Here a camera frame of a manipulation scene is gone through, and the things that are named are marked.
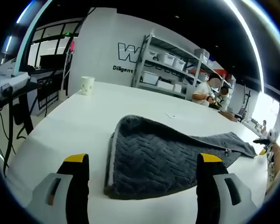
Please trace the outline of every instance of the textured fabric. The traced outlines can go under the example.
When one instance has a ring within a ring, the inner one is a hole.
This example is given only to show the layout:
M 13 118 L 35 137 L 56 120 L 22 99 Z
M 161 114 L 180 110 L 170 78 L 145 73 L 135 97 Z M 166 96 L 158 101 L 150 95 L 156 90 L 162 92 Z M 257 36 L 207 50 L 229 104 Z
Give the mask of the textured fabric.
M 199 153 L 218 156 L 226 167 L 241 154 L 256 156 L 234 133 L 192 137 L 133 115 L 120 120 L 110 145 L 115 157 L 107 172 L 113 169 L 113 180 L 105 194 L 118 199 L 159 197 L 195 186 Z

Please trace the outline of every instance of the white table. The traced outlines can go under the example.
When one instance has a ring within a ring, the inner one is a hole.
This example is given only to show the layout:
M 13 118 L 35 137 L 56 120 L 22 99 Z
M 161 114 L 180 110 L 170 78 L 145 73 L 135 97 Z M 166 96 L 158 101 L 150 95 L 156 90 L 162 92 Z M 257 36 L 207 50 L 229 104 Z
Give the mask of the white table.
M 218 112 L 167 95 L 95 82 L 93 96 L 79 93 L 67 99 L 41 121 L 21 148 L 7 172 L 8 183 L 25 206 L 32 190 L 49 173 L 58 170 L 72 154 L 87 153 L 90 160 L 88 216 L 91 224 L 189 224 L 196 221 L 196 187 L 156 199 L 121 201 L 103 194 L 108 141 L 125 115 L 140 115 L 184 134 L 209 136 L 234 132 L 252 143 L 257 136 Z M 256 153 L 261 146 L 253 144 Z M 240 157 L 228 171 L 252 191 L 257 206 L 266 190 L 266 157 Z

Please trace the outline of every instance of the white shirt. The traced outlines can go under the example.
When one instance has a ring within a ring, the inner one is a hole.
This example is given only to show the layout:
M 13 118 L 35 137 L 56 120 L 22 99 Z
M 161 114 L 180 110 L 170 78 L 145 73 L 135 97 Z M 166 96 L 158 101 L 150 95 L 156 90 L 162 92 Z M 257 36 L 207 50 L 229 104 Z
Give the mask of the white shirt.
M 210 88 L 210 86 L 207 82 L 200 83 L 196 87 L 196 90 L 194 91 L 193 94 L 208 94 L 208 95 L 211 95 L 211 88 Z M 207 107 L 210 105 L 210 103 L 205 99 L 203 99 L 203 100 L 192 99 L 192 101 L 194 103 L 201 104 L 201 105 L 204 105 L 204 106 L 207 106 Z

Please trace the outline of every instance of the floor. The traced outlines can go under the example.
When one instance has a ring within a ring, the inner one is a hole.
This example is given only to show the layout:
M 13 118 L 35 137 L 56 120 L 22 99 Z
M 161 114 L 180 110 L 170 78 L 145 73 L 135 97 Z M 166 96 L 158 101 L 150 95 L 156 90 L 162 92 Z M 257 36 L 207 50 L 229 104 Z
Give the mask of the floor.
M 61 101 L 56 101 L 53 104 L 51 104 L 48 107 L 47 114 L 52 112 L 61 103 L 62 103 Z M 5 132 L 7 133 L 7 136 L 8 136 L 8 115 L 9 115 L 8 105 L 6 105 L 0 113 L 2 114 L 4 129 L 5 129 Z M 33 116 L 33 115 L 31 116 L 33 127 L 35 127 L 38 123 L 41 122 L 41 120 L 44 118 L 44 115 L 45 115 L 45 111 L 40 113 L 38 116 Z M 23 124 L 18 126 L 14 123 L 13 147 L 14 147 L 15 153 L 17 153 L 18 148 L 21 146 L 22 142 L 25 140 L 25 139 L 18 139 L 18 140 L 16 139 L 16 136 L 17 136 L 18 132 L 20 131 L 20 129 L 22 127 L 23 127 Z M 26 134 L 25 130 L 21 133 L 21 136 L 27 137 L 27 134 Z M 0 118 L 0 149 L 3 153 L 3 157 L 5 156 L 5 153 L 6 153 L 7 144 L 8 144 L 8 140 L 7 140 L 7 138 L 4 134 L 3 127 L 2 127 L 2 121 L 1 121 L 1 118 Z M 15 154 L 12 150 L 11 153 L 10 153 L 9 159 L 8 159 L 8 164 L 13 160 L 14 156 L 15 156 Z M 0 160 L 1 160 L 0 161 L 0 167 L 1 168 L 3 168 L 3 157 L 0 154 Z

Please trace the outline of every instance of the paper cup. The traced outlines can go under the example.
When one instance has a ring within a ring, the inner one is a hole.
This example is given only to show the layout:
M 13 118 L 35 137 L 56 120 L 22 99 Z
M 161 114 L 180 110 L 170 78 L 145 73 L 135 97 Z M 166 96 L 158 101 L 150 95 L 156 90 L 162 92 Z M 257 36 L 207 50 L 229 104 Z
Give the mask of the paper cup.
M 81 82 L 81 93 L 83 95 L 91 95 L 94 84 L 94 77 L 83 76 Z

